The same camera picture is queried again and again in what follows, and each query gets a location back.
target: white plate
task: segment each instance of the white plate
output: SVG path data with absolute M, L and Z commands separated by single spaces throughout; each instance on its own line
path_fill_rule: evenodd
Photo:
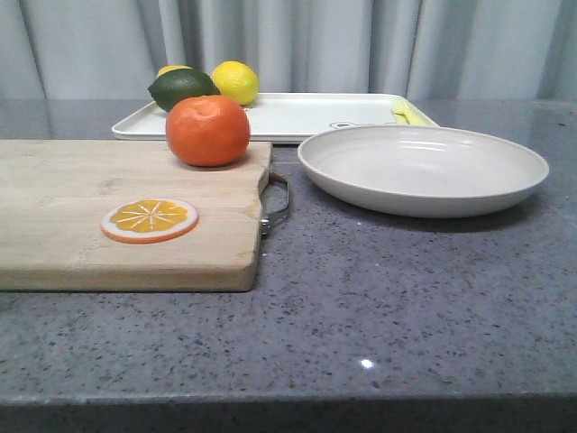
M 356 126 L 298 146 L 308 177 L 329 194 L 409 217 L 472 217 L 516 205 L 549 173 L 528 148 L 429 126 Z

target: cutting board handle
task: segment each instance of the cutting board handle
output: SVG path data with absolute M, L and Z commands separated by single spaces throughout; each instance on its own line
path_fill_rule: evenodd
M 278 174 L 276 171 L 269 172 L 269 184 L 270 186 L 280 186 L 285 189 L 285 199 L 278 208 L 268 212 L 265 210 L 264 215 L 261 219 L 261 237 L 267 237 L 270 235 L 272 228 L 284 217 L 287 216 L 290 209 L 290 185 L 289 181 L 282 175 Z

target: white tray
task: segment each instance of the white tray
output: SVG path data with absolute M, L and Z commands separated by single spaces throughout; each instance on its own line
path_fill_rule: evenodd
M 251 123 L 251 140 L 300 143 L 311 135 L 362 124 L 422 124 L 433 120 L 408 104 L 411 115 L 396 115 L 393 104 L 405 98 L 384 94 L 260 93 L 245 108 Z M 122 140 L 165 140 L 166 113 L 154 102 L 137 110 L 112 127 Z

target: lime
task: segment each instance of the lime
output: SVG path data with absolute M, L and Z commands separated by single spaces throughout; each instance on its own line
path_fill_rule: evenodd
M 220 92 L 213 80 L 198 69 L 174 69 L 157 77 L 148 87 L 152 99 L 164 111 L 170 111 L 187 97 L 218 95 Z

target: fake orange slice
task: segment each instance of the fake orange slice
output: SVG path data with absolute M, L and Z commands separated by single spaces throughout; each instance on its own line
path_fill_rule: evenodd
M 105 235 L 127 244 L 168 241 L 194 228 L 198 212 L 186 201 L 146 198 L 112 209 L 102 219 Z

